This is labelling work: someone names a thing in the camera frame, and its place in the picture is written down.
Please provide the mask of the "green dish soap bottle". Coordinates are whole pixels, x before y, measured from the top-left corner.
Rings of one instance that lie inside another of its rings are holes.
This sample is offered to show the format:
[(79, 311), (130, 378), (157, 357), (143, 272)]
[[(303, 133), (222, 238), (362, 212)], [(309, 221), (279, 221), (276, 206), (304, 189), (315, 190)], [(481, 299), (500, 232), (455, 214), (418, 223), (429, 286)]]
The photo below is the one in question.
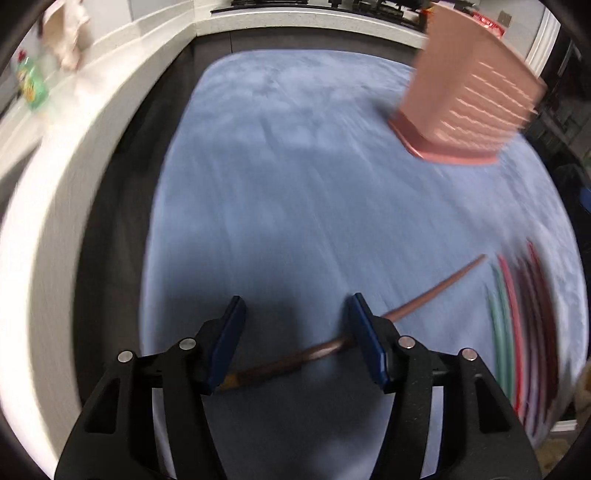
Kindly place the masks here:
[(36, 62), (25, 50), (17, 54), (16, 76), (21, 95), (31, 110), (37, 110), (48, 98), (48, 88)]

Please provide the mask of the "red cereal bag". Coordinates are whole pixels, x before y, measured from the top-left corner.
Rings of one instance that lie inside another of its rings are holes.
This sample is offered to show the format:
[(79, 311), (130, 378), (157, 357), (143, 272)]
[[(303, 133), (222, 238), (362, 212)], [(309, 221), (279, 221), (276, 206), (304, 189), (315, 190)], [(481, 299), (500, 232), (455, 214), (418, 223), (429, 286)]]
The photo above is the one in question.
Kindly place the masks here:
[(480, 12), (474, 12), (473, 18), (484, 28), (488, 29), (493, 35), (498, 38), (502, 38), (506, 32), (505, 28), (495, 22), (494, 20), (489, 19), (488, 17), (482, 15)]

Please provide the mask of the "wall power socket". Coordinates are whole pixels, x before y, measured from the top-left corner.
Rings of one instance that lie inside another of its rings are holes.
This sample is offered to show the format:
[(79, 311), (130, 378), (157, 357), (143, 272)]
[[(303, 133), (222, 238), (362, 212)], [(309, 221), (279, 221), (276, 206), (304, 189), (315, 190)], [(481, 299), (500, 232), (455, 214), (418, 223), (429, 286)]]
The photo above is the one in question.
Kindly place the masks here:
[(497, 21), (504, 28), (509, 28), (512, 21), (512, 16), (506, 11), (501, 10), (499, 12)]

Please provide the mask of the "pink plastic utensil holder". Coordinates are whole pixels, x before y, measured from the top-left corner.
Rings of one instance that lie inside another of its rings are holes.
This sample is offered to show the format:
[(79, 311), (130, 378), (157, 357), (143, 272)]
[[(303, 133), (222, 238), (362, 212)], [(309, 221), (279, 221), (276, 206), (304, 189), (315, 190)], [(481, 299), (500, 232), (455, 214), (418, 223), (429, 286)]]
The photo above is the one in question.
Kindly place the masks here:
[(544, 81), (483, 23), (458, 10), (433, 6), (427, 33), (391, 128), (425, 161), (496, 162), (535, 116)]

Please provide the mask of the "black gas stove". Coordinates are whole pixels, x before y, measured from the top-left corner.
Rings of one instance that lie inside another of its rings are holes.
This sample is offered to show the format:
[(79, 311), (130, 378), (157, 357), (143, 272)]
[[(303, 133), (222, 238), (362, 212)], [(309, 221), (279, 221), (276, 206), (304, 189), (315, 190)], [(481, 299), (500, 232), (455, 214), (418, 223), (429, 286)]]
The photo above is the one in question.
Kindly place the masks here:
[(410, 27), (424, 32), (432, 1), (308, 1), (308, 0), (253, 0), (230, 1), (211, 10), (213, 13), (234, 12), (263, 8), (311, 8), (339, 13), (351, 13), (368, 18), (383, 20), (396, 25)]

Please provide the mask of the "red chopstick white stripes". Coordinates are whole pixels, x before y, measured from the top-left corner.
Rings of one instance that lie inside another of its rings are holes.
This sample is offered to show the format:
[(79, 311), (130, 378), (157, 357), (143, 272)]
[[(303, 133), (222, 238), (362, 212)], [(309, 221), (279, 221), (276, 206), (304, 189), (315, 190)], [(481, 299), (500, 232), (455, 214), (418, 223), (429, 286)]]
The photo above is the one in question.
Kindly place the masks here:
[(508, 312), (510, 318), (510, 331), (512, 338), (513, 367), (514, 373), (513, 387), (514, 394), (512, 402), (514, 410), (521, 422), (525, 419), (527, 382), (526, 382), (526, 356), (524, 350), (524, 337), (521, 322), (521, 311), (517, 299), (515, 282), (511, 274), (509, 264), (504, 256), (497, 255), (499, 267), (507, 297)]

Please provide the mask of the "dark red patterned chopstick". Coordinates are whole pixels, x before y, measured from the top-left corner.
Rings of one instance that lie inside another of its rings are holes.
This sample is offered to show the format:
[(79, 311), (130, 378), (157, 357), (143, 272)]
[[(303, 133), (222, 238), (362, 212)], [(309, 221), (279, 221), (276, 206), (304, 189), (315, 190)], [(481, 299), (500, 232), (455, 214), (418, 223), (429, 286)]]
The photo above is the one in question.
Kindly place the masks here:
[(526, 402), (525, 427), (530, 440), (534, 441), (539, 424), (538, 411), (540, 374), (538, 364), (538, 342), (534, 323), (535, 318), (533, 304), (530, 295), (528, 278), (526, 275), (525, 262), (523, 260), (518, 261), (517, 273), (521, 297), (522, 316), (526, 331), (525, 344), (527, 353), (528, 396)]

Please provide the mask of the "brown wooden chopstick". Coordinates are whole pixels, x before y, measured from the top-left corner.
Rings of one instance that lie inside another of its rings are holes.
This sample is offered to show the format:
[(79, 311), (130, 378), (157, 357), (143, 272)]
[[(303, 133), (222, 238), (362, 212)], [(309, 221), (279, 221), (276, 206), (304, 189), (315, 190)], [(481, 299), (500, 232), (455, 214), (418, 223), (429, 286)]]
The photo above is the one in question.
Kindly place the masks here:
[[(402, 306), (388, 312), (386, 318), (392, 323), (397, 323), (410, 314), (422, 308), (424, 305), (433, 301), (443, 292), (457, 284), (461, 279), (481, 265), (487, 259), (486, 254), (479, 255), (476, 259), (444, 279), (430, 290), (422, 293), (418, 297), (410, 300)], [(304, 366), (325, 359), (329, 356), (339, 354), (356, 346), (355, 340), (351, 335), (342, 335), (311, 348), (301, 350), (300, 352), (287, 355), (279, 360), (252, 367), (242, 371), (228, 373), (223, 382), (218, 387), (221, 392), (236, 390), (240, 388), (252, 387), (265, 383), (276, 378), (287, 376), (301, 370)]]

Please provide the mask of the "cream hanging towel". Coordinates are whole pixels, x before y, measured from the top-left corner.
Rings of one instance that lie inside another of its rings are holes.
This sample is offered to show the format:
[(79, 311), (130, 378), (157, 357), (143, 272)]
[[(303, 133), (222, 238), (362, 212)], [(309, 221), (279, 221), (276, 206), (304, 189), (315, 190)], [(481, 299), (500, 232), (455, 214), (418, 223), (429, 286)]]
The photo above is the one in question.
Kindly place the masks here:
[(43, 13), (42, 44), (62, 69), (78, 69), (81, 61), (78, 41), (89, 20), (89, 14), (80, 0), (54, 1)]

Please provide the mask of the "green chopstick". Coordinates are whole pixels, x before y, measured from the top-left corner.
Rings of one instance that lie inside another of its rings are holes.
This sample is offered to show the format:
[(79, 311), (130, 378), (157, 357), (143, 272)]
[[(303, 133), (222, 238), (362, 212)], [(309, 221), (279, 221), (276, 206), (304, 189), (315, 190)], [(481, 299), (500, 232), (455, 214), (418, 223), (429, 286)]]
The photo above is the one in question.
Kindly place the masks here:
[(505, 288), (504, 283), (501, 275), (501, 270), (496, 264), (491, 265), (491, 269), (493, 272), (494, 280), (495, 280), (495, 287), (496, 292), (493, 293), (496, 297), (496, 302), (498, 305), (498, 310), (503, 322), (504, 327), (504, 336), (506, 341), (506, 354), (507, 354), (507, 370), (508, 370), (508, 377), (509, 377), (509, 384), (510, 384), (510, 395), (506, 395), (509, 399), (512, 407), (512, 395), (514, 394), (514, 387), (513, 387), (513, 380), (514, 380), (514, 373), (512, 371), (513, 367), (513, 351), (512, 351), (512, 338), (511, 338), (511, 331), (510, 331), (510, 318), (508, 312), (508, 305), (506, 303), (507, 297), (505, 295)]
[(493, 292), (486, 288), (486, 300), (488, 311), (491, 319), (495, 356), (496, 356), (496, 374), (495, 378), (505, 395), (510, 395), (510, 384), (507, 370), (507, 354), (506, 354), (506, 341), (504, 336), (503, 322), (498, 310), (496, 297)]

